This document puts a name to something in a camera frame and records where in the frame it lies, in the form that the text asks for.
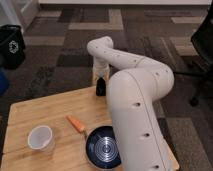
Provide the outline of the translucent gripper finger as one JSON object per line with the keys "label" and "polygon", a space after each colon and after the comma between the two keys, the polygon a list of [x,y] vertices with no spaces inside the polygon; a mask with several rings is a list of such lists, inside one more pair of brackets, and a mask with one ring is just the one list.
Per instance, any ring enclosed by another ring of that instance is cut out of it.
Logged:
{"label": "translucent gripper finger", "polygon": [[109,75],[109,74],[106,74],[106,75],[104,76],[104,79],[105,79],[106,82],[109,81],[109,78],[110,78],[110,75]]}
{"label": "translucent gripper finger", "polygon": [[98,80],[98,76],[97,75],[93,75],[92,76],[92,85],[96,85],[97,84],[97,80]]}

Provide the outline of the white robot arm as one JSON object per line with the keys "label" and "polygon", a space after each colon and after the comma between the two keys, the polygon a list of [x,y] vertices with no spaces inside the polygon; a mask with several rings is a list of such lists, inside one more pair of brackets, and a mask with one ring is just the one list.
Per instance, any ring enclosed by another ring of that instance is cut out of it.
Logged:
{"label": "white robot arm", "polygon": [[106,99],[123,171],[172,171],[153,107],[172,90],[172,69],[151,57],[115,49],[109,36],[89,41],[87,51],[95,68],[118,69],[108,81]]}

